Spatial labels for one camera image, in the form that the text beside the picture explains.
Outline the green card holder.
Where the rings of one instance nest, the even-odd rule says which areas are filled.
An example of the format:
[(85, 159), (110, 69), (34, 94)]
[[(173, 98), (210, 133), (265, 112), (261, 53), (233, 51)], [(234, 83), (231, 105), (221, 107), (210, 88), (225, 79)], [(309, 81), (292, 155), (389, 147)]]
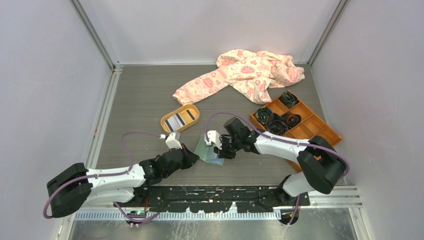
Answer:
[(207, 146), (205, 142), (205, 134), (202, 134), (199, 142), (194, 150), (194, 153), (199, 156), (199, 159), (205, 163), (223, 166), (225, 159), (219, 158), (214, 152), (214, 146)]

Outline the yellow oval tray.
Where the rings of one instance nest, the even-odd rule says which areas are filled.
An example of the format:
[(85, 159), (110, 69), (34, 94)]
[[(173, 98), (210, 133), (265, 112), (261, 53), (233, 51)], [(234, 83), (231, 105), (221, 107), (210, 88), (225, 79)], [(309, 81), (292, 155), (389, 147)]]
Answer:
[[(192, 121), (190, 119), (190, 117), (188, 116), (188, 114), (186, 113), (186, 110), (187, 109), (190, 109), (192, 111), (193, 115), (196, 117), (196, 119), (194, 121)], [(199, 118), (200, 118), (200, 112), (199, 112), (198, 108), (195, 105), (193, 105), (193, 104), (183, 105), (183, 106), (177, 108), (176, 110), (174, 110), (174, 111), (166, 114), (165, 116), (163, 116), (161, 118), (160, 125), (162, 126), (163, 130), (166, 133), (168, 133), (168, 134), (171, 133), (171, 132), (169, 131), (168, 127), (166, 126), (165, 120), (167, 120), (169, 118), (172, 118), (173, 115), (175, 115), (177, 113), (180, 113), (182, 115), (183, 119), (186, 122), (186, 125), (183, 126), (183, 127), (180, 127), (178, 130), (176, 130), (174, 132), (181, 133), (182, 131), (185, 131), (186, 129), (188, 129), (188, 128), (192, 127), (193, 125), (195, 125), (199, 121)]]

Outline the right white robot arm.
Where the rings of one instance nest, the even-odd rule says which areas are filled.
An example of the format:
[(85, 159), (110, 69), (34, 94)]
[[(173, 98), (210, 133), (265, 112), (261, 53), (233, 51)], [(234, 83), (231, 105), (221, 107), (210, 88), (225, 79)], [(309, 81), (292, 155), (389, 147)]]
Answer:
[(336, 183), (349, 172), (346, 158), (321, 136), (296, 139), (272, 134), (245, 125), (237, 118), (229, 119), (224, 128), (227, 134), (207, 130), (204, 142), (224, 159), (233, 159), (237, 151), (276, 156), (298, 164), (301, 172), (289, 174), (274, 190), (273, 200), (283, 205), (298, 204), (302, 194), (317, 191), (328, 195)]

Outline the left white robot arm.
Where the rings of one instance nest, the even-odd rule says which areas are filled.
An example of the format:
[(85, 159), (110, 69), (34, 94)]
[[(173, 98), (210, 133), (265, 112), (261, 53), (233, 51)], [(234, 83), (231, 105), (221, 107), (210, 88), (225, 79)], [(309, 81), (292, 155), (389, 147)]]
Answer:
[(199, 159), (183, 145), (129, 167), (93, 169), (75, 163), (47, 183), (49, 199), (43, 215), (46, 219), (63, 218), (81, 207), (107, 203), (141, 206), (146, 200), (144, 188), (191, 168)]

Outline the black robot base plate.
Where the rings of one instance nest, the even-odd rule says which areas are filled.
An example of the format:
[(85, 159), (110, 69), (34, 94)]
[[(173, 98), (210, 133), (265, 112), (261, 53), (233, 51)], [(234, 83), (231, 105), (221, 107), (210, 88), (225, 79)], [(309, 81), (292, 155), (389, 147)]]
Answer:
[(121, 208), (146, 208), (153, 212), (183, 213), (226, 213), (235, 206), (238, 213), (270, 213), (275, 208), (290, 210), (299, 204), (309, 206), (308, 193), (299, 200), (284, 197), (276, 186), (166, 186), (154, 185), (134, 189), (134, 197), (120, 202)]

